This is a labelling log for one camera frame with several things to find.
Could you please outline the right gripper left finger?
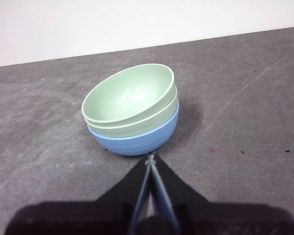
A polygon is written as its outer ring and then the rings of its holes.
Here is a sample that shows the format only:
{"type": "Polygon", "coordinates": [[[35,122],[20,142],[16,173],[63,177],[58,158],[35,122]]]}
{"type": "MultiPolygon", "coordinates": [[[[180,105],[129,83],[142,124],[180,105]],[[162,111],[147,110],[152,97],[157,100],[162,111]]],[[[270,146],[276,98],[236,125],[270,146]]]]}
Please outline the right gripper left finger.
{"type": "Polygon", "coordinates": [[[151,181],[150,156],[143,156],[133,168],[97,203],[99,220],[109,234],[134,235],[138,223],[147,216],[151,181]]]}

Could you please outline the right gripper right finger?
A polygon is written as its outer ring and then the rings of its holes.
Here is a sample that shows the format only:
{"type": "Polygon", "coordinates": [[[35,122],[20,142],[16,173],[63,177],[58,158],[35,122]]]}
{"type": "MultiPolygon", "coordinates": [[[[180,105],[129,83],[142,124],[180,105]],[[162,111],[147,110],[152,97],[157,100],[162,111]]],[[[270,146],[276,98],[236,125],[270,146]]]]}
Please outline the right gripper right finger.
{"type": "Polygon", "coordinates": [[[151,193],[156,215],[167,220],[175,235],[194,235],[194,222],[209,201],[185,183],[158,155],[150,156],[151,193]]]}

